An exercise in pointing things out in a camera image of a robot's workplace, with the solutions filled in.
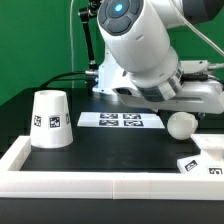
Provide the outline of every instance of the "white ball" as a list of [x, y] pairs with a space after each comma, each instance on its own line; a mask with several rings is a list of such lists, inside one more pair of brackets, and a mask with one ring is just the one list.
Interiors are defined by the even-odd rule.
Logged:
[[186, 112], [173, 114], [168, 120], [167, 129], [170, 135], [178, 140], [186, 140], [198, 127], [195, 116]]

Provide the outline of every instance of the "white block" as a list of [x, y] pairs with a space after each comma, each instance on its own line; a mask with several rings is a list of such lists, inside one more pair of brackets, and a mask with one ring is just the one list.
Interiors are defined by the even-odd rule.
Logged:
[[30, 152], [30, 137], [19, 136], [0, 160], [0, 171], [19, 171]]
[[179, 159], [181, 173], [191, 175], [224, 175], [224, 135], [194, 134], [191, 136], [201, 153]]
[[4, 172], [0, 197], [113, 198], [113, 175], [75, 172]]
[[114, 199], [224, 200], [224, 179], [183, 174], [120, 174]]

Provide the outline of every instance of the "white border frame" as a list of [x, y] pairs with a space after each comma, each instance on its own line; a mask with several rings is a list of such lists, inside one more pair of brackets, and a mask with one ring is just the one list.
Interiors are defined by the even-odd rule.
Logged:
[[224, 177], [19, 171], [31, 152], [20, 136], [0, 161], [0, 197], [224, 200]]

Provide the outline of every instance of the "paper cup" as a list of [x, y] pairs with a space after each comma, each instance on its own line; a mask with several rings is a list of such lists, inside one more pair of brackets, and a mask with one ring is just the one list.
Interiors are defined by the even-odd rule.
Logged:
[[31, 123], [31, 145], [60, 148], [72, 143], [66, 93], [44, 90], [35, 93]]

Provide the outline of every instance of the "black cable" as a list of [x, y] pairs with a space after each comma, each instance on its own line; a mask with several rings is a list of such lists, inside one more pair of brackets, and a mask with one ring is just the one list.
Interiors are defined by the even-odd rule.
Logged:
[[89, 8], [80, 9], [79, 17], [82, 21], [83, 30], [85, 34], [86, 47], [87, 47], [87, 53], [89, 58], [89, 69], [97, 69], [98, 66], [95, 61], [95, 56], [93, 52], [93, 44], [92, 44], [92, 39], [91, 39], [91, 34], [89, 29], [89, 19], [90, 19]]
[[98, 9], [100, 8], [101, 0], [89, 0], [89, 17], [94, 18], [97, 16]]
[[220, 84], [223, 85], [224, 88], [224, 80], [220, 80], [218, 78], [216, 78], [215, 76], [211, 76], [211, 75], [207, 75], [207, 74], [198, 74], [198, 75], [194, 75], [194, 74], [183, 74], [181, 76], [181, 81], [182, 82], [187, 82], [187, 81], [201, 81], [201, 82], [205, 82], [208, 80], [214, 80], [216, 82], [219, 82]]
[[40, 88], [46, 88], [51, 82], [63, 78], [66, 76], [74, 76], [74, 75], [85, 75], [84, 71], [77, 71], [77, 72], [68, 72], [68, 73], [63, 73], [57, 76], [54, 76], [53, 78], [49, 79], [48, 81], [44, 82], [43, 84], [40, 85]]
[[63, 81], [86, 81], [86, 82], [96, 82], [95, 81], [95, 78], [83, 78], [83, 79], [55, 79], [55, 80], [52, 80], [51, 81], [51, 83], [52, 82], [63, 82]]

